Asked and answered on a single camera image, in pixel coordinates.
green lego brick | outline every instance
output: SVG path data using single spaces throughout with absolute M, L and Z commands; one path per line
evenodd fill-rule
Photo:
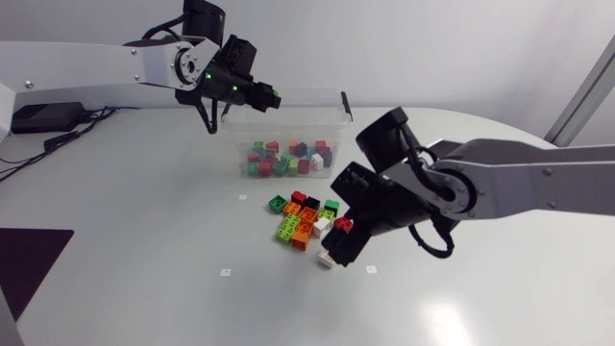
M 269 201 L 269 208 L 275 213 L 281 213 L 288 201 L 286 201 L 281 195 L 277 195 L 271 201 Z
M 333 216 L 337 216 L 337 211 L 339 210 L 339 202 L 327 200 L 325 202 L 325 209 L 332 210 L 334 212 Z
M 250 177 L 258 176 L 258 162 L 250 162 L 248 163 L 248 175 Z
M 276 233 L 276 239 L 286 245 L 290 244 L 290 238 L 295 232 L 295 227 L 291 225 L 282 224 Z
M 276 161 L 273 165 L 273 172 L 276 175 L 282 176 L 288 170 L 288 162 L 286 161 Z
M 299 173 L 299 160 L 291 160 L 288 163 L 288 176 L 296 177 L 297 173 Z
M 295 156 L 291 155 L 291 154 L 282 154 L 280 156 L 280 159 L 282 161 L 291 162 L 291 161 L 293 161 L 295 159 Z
M 320 210 L 318 218 L 326 217 L 329 221 L 333 222 L 335 219 L 335 212 L 333 210 Z

toy block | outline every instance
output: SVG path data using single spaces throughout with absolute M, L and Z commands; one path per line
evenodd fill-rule
M 314 235 L 317 238 L 323 237 L 331 229 L 331 221 L 327 217 L 321 217 L 314 223 Z
M 318 262 L 322 263 L 329 269 L 333 268 L 333 266 L 335 265 L 335 261 L 331 258 L 331 256 L 329 256 L 329 251 L 324 249 L 321 250 L 320 253 L 318 253 Z
M 275 213 L 281 213 L 287 203 L 288 201 L 286 201 L 281 195 L 277 195 L 269 201 L 269 208 L 271 208 L 271 210 Z
M 280 143 L 277 140 L 267 143 L 267 149 L 276 149 L 276 153 L 280 152 Z
M 307 198 L 308 197 L 305 194 L 303 194 L 303 193 L 301 193 L 299 191 L 295 191 L 295 192 L 292 193 L 292 195 L 290 195 L 290 200 L 295 202 L 296 204 L 298 204 L 300 206 L 304 205 L 304 202 L 306 201 Z
M 299 142 L 297 141 L 297 139 L 290 139 L 288 141 L 288 152 L 290 153 L 290 155 L 295 155 L 295 150 L 297 150 L 297 145 L 299 145 Z
M 313 223 L 316 221 L 316 217 L 318 216 L 318 212 L 312 208 L 303 208 L 299 213 L 299 217 Z
M 258 162 L 248 163 L 248 176 L 250 177 L 258 176 Z
M 353 228 L 353 221 L 342 216 L 342 217 L 336 218 L 335 221 L 333 221 L 333 226 L 335 228 L 344 230 L 344 232 L 348 233 Z
M 326 217 L 329 221 L 333 222 L 335 219 L 335 213 L 332 210 L 323 209 L 318 213 L 318 218 Z
M 290 155 L 290 154 L 282 154 L 280 156 L 280 159 L 282 161 L 291 162 L 291 161 L 295 160 L 295 157 L 293 155 Z
M 289 214 L 299 215 L 299 211 L 301 211 L 300 205 L 296 204 L 295 202 L 288 202 L 288 204 L 286 204 L 286 207 L 284 207 L 284 209 L 282 210 L 282 214 L 284 214 L 284 216 L 287 216 Z
M 273 172 L 278 176 L 284 175 L 286 170 L 288 170 L 288 162 L 286 161 L 276 161 L 273 164 Z
M 311 231 L 314 228 L 314 223 L 306 221 L 304 219 L 299 221 L 299 225 L 295 229 L 295 232 L 301 232 L 307 234 L 307 236 L 311 236 Z
M 288 245 L 293 233 L 295 233 L 295 228 L 292 225 L 282 224 L 276 233 L 276 239 Z
M 269 162 L 271 163 L 271 166 L 273 167 L 273 164 L 276 163 L 278 159 L 275 156 L 271 156 L 271 155 L 265 155 L 265 160 L 263 160 L 263 162 Z
M 308 147 L 306 151 L 306 156 L 308 159 L 311 159 L 311 157 L 316 153 L 318 153 L 318 151 L 316 150 L 316 147 Z
M 299 160 L 299 173 L 309 173 L 309 160 Z
M 252 151 L 257 153 L 262 160 L 265 157 L 265 143 L 259 140 L 254 142 L 252 145 Z
M 333 162 L 333 153 L 331 152 L 331 150 L 320 154 L 320 156 L 323 157 L 323 165 L 327 168 L 331 167 L 331 164 Z
M 293 160 L 288 164 L 288 176 L 296 177 L 299 173 L 299 160 Z
M 327 200 L 325 201 L 325 209 L 333 211 L 333 216 L 337 217 L 337 211 L 339 210 L 339 202 Z
M 325 161 L 320 155 L 314 154 L 311 156 L 311 168 L 313 170 L 321 170 L 324 167 L 325 167 Z
M 258 153 L 252 153 L 248 155 L 248 162 L 259 162 L 260 155 Z
M 301 142 L 297 144 L 297 148 L 295 148 L 295 156 L 297 158 L 302 158 L 308 152 L 308 145 Z
M 320 201 L 315 199 L 314 197 L 308 197 L 306 199 L 306 201 L 304 202 L 304 208 L 311 208 L 313 210 L 319 210 L 320 209 Z
M 295 231 L 290 238 L 290 246 L 297 248 L 301 251 L 308 249 L 309 235 L 302 232 Z
M 269 177 L 271 175 L 271 162 L 261 162 L 258 164 L 258 174 L 261 177 Z

red lego brick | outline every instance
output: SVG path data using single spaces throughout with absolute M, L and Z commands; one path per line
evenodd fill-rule
M 288 204 L 286 204 L 286 207 L 284 207 L 284 209 L 282 210 L 282 214 L 284 214 L 284 216 L 287 216 L 290 213 L 293 215 L 299 215 L 299 211 L 301 211 L 300 204 L 297 204 L 295 202 L 288 202 Z
M 269 162 L 271 163 L 271 166 L 273 167 L 274 164 L 276 164 L 276 162 L 278 161 L 278 158 L 271 156 L 271 155 L 265 155 L 265 160 L 264 162 Z
M 252 153 L 248 155 L 248 162 L 259 162 L 259 161 L 260 161 L 260 157 L 258 156 L 258 153 Z
M 294 248 L 297 248 L 301 251 L 305 251 L 308 249 L 309 235 L 307 233 L 302 233 L 295 231 L 290 238 L 290 245 Z
M 292 195 L 290 195 L 290 200 L 292 202 L 295 202 L 296 204 L 302 206 L 304 204 L 304 202 L 306 201 L 306 199 L 308 198 L 307 195 L 299 192 L 299 191 L 295 191 L 292 193 Z
M 267 149 L 276 149 L 276 153 L 280 153 L 280 143 L 278 141 L 270 141 L 267 143 Z
M 301 219 L 295 231 L 305 233 L 308 237 L 311 236 L 311 231 L 314 229 L 314 223 Z
M 269 177 L 271 175 L 271 162 L 261 162 L 258 164 L 258 173 L 261 177 Z
M 314 210 L 312 208 L 305 207 L 299 213 L 299 217 L 302 220 L 306 220 L 308 222 L 314 223 L 314 222 L 316 222 L 316 217 L 318 217 L 318 211 L 316 211 L 316 210 Z
M 299 160 L 299 173 L 309 173 L 309 160 Z
M 333 221 L 333 226 L 335 228 L 344 230 L 344 232 L 348 233 L 353 228 L 353 221 L 342 216 L 342 217 L 336 218 L 335 221 Z

cable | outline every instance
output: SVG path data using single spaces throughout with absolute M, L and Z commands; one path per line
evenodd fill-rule
M 23 168 L 26 168 L 26 167 L 28 167 L 28 166 L 30 166 L 32 164 L 35 164 L 35 163 L 41 161 L 45 157 L 53 154 L 56 150 L 62 148 L 64 145 L 66 145 L 66 144 L 72 142 L 73 140 L 79 138 L 80 136 L 90 132 L 96 126 L 97 123 L 99 123 L 99 122 L 101 122 L 101 121 L 103 121 L 105 119 L 108 119 L 112 114 L 114 114 L 116 111 L 119 111 L 119 110 L 138 110 L 138 108 L 137 107 L 104 107 L 104 108 L 102 108 L 100 110 L 95 110 L 95 111 L 83 111 L 80 114 L 82 122 L 85 122 L 85 123 L 89 122 L 90 124 L 87 125 L 81 131 L 76 131 L 76 132 L 70 133 L 70 134 L 74 134 L 74 136 L 70 136 L 68 138 L 68 140 L 60 141 L 58 143 L 54 143 L 54 145 L 52 147 L 50 147 L 49 149 L 46 149 L 44 152 L 42 152 L 42 153 L 40 153 L 38 155 L 35 155 L 35 156 L 31 157 L 31 158 L 28 158 L 28 159 L 24 159 L 24 160 L 20 160 L 20 161 L 7 161 L 7 160 L 4 160 L 4 159 L 0 159 L 1 161 L 6 162 L 6 163 L 14 163 L 14 164 L 21 163 L 18 166 L 7 168 L 5 170 L 0 171 L 0 174 L 9 172 L 9 173 L 5 174 L 4 176 L 0 177 L 0 183 L 4 182 L 10 176 L 12 176 L 13 174 L 15 174 L 18 171 L 22 170 Z M 50 138 L 50 139 L 47 139 L 47 140 L 51 140 L 51 139 L 54 139 L 54 138 L 59 138 L 59 137 L 62 137 L 62 136 L 66 136 L 66 135 L 56 136 L 56 137 L 53 137 L 53 138 Z
M 164 31 L 165 29 L 170 29 L 178 24 L 180 24 L 181 22 L 185 21 L 188 18 L 188 14 L 184 13 L 182 15 L 180 15 L 179 17 L 173 19 L 173 20 L 169 20 L 166 23 L 162 23 L 158 26 L 155 26 L 154 28 L 148 30 L 147 32 L 145 32 L 145 34 L 143 35 L 143 39 L 146 38 L 152 38 L 153 35 Z

table surface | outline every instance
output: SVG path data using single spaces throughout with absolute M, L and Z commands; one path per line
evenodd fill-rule
M 367 164 L 354 138 L 386 111 L 354 109 L 334 176 L 350 161 Z M 406 113 L 424 144 L 493 137 L 550 147 L 473 115 Z M 36 154 L 49 136 L 9 137 L 0 157 Z M 208 136 L 193 110 L 121 111 L 0 184 L 3 227 L 75 230 L 17 323 L 24 342 L 615 343 L 611 217 L 535 210 L 465 221 L 445 260 L 399 230 L 327 270 L 316 241 L 302 253 L 275 240 L 282 218 L 267 202 L 296 189 L 334 199 L 334 176 L 250 180 L 234 157 L 229 134 Z

